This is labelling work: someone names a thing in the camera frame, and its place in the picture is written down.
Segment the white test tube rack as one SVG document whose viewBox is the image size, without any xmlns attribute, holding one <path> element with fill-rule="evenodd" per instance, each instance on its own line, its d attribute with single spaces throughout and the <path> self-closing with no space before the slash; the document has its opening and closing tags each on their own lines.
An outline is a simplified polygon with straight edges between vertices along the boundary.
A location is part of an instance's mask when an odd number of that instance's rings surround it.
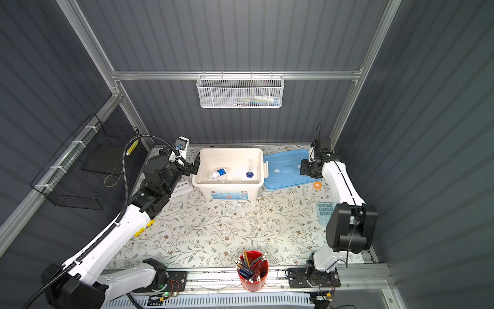
<svg viewBox="0 0 494 309">
<path fill-rule="evenodd" d="M 183 196 L 184 194 L 189 194 L 190 192 L 193 191 L 193 186 L 191 184 L 190 181 L 183 181 L 183 182 L 179 182 L 173 193 L 171 194 L 171 198 L 177 198 L 179 196 Z"/>
</svg>

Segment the blue plastic bin lid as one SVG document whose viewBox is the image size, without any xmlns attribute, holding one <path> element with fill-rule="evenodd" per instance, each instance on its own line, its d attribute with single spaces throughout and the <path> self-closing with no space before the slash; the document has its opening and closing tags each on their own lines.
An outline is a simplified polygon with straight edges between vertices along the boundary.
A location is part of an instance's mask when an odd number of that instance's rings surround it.
<svg viewBox="0 0 494 309">
<path fill-rule="evenodd" d="M 316 179 L 300 174 L 301 162 L 309 158 L 307 149 L 297 149 L 264 156 L 268 164 L 268 177 L 264 186 L 268 190 L 296 187 L 316 182 Z"/>
</svg>

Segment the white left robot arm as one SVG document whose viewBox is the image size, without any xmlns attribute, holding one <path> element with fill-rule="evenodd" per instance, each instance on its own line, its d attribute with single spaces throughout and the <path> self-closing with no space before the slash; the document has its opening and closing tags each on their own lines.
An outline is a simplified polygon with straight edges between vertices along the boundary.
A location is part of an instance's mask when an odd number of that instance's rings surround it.
<svg viewBox="0 0 494 309">
<path fill-rule="evenodd" d="M 101 308 L 139 288 L 164 293 L 173 287 L 167 267 L 153 258 L 110 275 L 102 272 L 115 254 L 162 212 L 182 176 L 197 174 L 200 159 L 186 161 L 189 142 L 180 136 L 174 145 L 166 143 L 168 149 L 145 165 L 144 186 L 135 194 L 129 194 L 128 182 L 124 182 L 124 205 L 118 216 L 62 265 L 49 265 L 42 273 L 43 286 L 24 308 L 30 308 L 42 295 L 54 308 Z"/>
</svg>

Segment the white blue small bottle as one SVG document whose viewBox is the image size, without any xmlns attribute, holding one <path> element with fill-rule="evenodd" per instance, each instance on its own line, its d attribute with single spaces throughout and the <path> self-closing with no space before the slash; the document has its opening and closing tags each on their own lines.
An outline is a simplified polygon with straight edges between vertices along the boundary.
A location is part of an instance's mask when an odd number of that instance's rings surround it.
<svg viewBox="0 0 494 309">
<path fill-rule="evenodd" d="M 225 176 L 228 172 L 228 169 L 227 168 L 221 168 L 221 169 L 218 169 L 214 172 L 212 172 L 209 176 L 208 176 L 208 179 L 209 180 L 215 180 L 217 178 L 220 178 L 222 176 Z"/>
</svg>

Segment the blue bottle cap piece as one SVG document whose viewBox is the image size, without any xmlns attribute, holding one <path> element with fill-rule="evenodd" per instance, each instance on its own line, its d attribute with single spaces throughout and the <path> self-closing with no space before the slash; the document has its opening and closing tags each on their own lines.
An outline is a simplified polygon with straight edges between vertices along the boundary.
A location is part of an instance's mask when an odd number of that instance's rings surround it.
<svg viewBox="0 0 494 309">
<path fill-rule="evenodd" d="M 247 178 L 253 178 L 254 172 L 253 172 L 253 159 L 249 159 L 249 167 L 248 171 L 246 173 Z"/>
</svg>

